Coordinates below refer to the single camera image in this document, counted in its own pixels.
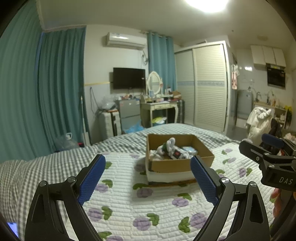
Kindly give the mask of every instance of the wardrobe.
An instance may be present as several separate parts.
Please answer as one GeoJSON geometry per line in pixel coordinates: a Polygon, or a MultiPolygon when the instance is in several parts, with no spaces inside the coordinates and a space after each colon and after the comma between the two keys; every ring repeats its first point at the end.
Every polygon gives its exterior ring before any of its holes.
{"type": "Polygon", "coordinates": [[[185,101],[185,123],[227,135],[236,122],[232,90],[234,56],[225,41],[175,52],[177,90],[185,101]]]}

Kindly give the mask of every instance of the louvered door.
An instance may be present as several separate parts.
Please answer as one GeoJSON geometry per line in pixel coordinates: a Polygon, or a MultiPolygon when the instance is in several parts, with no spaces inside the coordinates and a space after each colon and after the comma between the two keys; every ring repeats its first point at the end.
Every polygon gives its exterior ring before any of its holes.
{"type": "Polygon", "coordinates": [[[194,66],[192,49],[175,54],[177,90],[185,103],[185,124],[194,124],[194,66]]]}
{"type": "Polygon", "coordinates": [[[223,45],[193,49],[197,127],[223,132],[227,107],[227,73],[223,45]]]}

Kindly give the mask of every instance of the blue textured pad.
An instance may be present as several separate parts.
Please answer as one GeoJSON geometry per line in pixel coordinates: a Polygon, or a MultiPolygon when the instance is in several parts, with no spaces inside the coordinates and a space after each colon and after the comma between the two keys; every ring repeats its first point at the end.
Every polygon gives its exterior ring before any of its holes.
{"type": "Polygon", "coordinates": [[[274,146],[278,149],[282,149],[284,147],[284,142],[281,139],[270,134],[263,134],[261,139],[264,143],[274,146]]]}
{"type": "Polygon", "coordinates": [[[206,200],[216,206],[218,203],[218,198],[216,197],[216,186],[195,156],[191,158],[190,167],[206,200]]]}
{"type": "Polygon", "coordinates": [[[90,200],[94,189],[96,188],[96,185],[98,184],[105,170],[105,167],[106,158],[101,155],[80,185],[78,202],[81,206],[84,204],[84,202],[90,200]]]}

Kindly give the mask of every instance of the metal screw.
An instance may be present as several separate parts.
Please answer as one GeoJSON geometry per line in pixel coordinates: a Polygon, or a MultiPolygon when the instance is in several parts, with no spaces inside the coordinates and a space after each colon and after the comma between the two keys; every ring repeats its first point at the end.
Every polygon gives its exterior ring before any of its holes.
{"type": "Polygon", "coordinates": [[[221,180],[223,183],[229,183],[229,179],[227,177],[223,177],[221,180]]]}
{"type": "Polygon", "coordinates": [[[70,183],[74,182],[75,180],[76,180],[75,177],[69,177],[69,178],[67,179],[67,181],[70,182],[70,183]]]}
{"type": "Polygon", "coordinates": [[[251,182],[250,185],[254,188],[257,187],[257,184],[255,182],[251,182]]]}
{"type": "Polygon", "coordinates": [[[46,185],[46,181],[41,181],[40,183],[39,183],[39,186],[41,186],[41,187],[43,187],[43,186],[45,186],[46,185]]]}

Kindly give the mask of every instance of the blue screen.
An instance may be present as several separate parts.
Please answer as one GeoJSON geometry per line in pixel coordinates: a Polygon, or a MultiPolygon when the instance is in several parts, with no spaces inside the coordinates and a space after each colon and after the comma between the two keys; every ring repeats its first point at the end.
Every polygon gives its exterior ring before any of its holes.
{"type": "Polygon", "coordinates": [[[15,235],[18,237],[17,234],[17,224],[16,223],[7,223],[9,225],[9,227],[11,228],[11,230],[15,233],[15,235]]]}

